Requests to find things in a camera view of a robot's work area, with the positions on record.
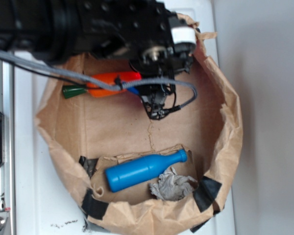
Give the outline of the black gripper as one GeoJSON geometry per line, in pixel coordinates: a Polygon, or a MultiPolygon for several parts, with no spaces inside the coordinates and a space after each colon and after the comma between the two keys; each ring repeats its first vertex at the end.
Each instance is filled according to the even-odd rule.
{"type": "MultiPolygon", "coordinates": [[[[189,72],[196,48],[196,31],[177,13],[156,0],[78,0],[81,33],[77,52],[97,59],[126,59],[148,76],[189,72]]],[[[174,84],[136,86],[147,116],[161,120],[176,112],[174,84]],[[174,95],[171,108],[164,108],[174,95]]]]}

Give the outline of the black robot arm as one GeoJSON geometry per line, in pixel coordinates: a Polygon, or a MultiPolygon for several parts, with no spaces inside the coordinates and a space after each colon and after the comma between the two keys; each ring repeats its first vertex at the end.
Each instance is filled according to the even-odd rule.
{"type": "Polygon", "coordinates": [[[65,98],[130,91],[150,119],[182,109],[165,101],[176,94],[175,76],[189,72],[195,48],[196,30],[155,0],[0,0],[0,59],[67,81],[65,98]],[[87,77],[55,68],[85,52],[125,59],[132,71],[87,77]]]}

